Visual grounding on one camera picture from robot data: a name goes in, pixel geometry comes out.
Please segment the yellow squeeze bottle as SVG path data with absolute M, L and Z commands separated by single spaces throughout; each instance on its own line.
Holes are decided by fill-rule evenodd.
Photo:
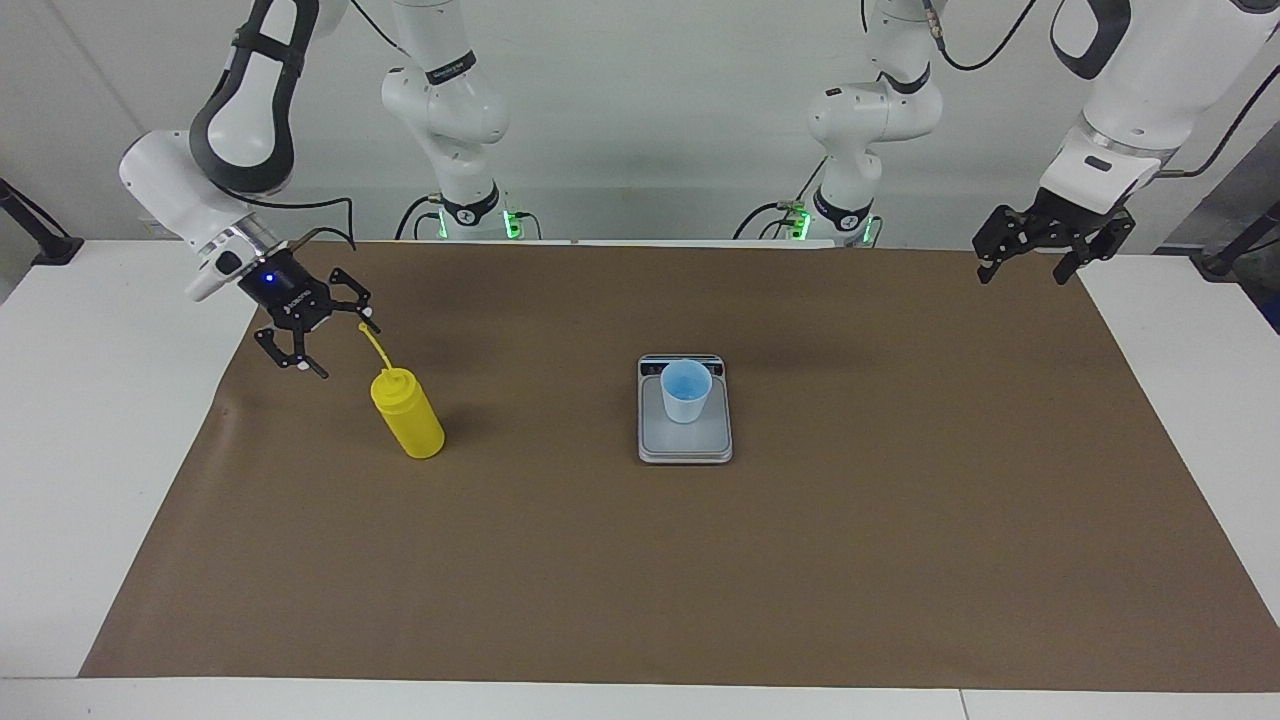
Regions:
M 445 430 L 419 380 L 410 370 L 396 366 L 372 331 L 371 322 L 358 324 L 383 363 L 370 383 L 370 397 L 390 433 L 412 459 L 429 459 L 445 445 Z

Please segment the silver digital kitchen scale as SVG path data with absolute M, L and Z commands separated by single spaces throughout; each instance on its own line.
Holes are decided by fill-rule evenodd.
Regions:
M 713 375 L 713 388 L 701 415 L 690 424 L 671 421 L 663 409 L 659 374 L 671 361 L 691 357 Z M 730 388 L 722 357 L 698 354 L 648 354 L 637 360 L 637 455 L 649 464 L 717 465 L 733 456 Z

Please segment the brown paper table mat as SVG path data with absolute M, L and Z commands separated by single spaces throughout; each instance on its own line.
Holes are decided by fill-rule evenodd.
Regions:
M 1078 281 L 961 252 L 316 241 L 351 319 L 246 338 L 86 676 L 1280 692 L 1280 626 Z M 723 359 L 733 456 L 637 455 Z

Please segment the black clamp stand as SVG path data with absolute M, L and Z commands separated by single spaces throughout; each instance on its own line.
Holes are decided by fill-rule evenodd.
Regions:
M 1190 256 L 1192 265 L 1208 281 L 1225 281 L 1240 258 L 1280 243 L 1280 200 L 1220 249 L 1202 249 Z
M 35 200 L 0 177 L 0 210 L 4 210 L 38 246 L 32 266 L 64 266 L 84 245 L 72 236 Z

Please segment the light blue plastic cup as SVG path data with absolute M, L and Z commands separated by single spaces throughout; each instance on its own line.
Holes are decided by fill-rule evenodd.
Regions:
M 713 388 L 713 375 L 698 360 L 681 357 L 662 369 L 659 387 L 667 418 L 677 424 L 690 424 L 705 407 Z

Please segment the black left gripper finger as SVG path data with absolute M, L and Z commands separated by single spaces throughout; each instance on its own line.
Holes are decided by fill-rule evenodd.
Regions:
M 1000 205 L 988 215 L 972 240 L 979 263 L 975 273 L 982 284 L 988 284 L 1007 260 L 1038 247 L 1041 220 L 1036 213 L 1016 211 L 1009 205 Z
M 1052 272 L 1055 282 L 1066 284 L 1084 265 L 1114 258 L 1134 225 L 1129 211 L 1116 211 L 1105 224 L 1089 232 L 1065 225 L 1060 234 L 1068 241 L 1068 251 Z

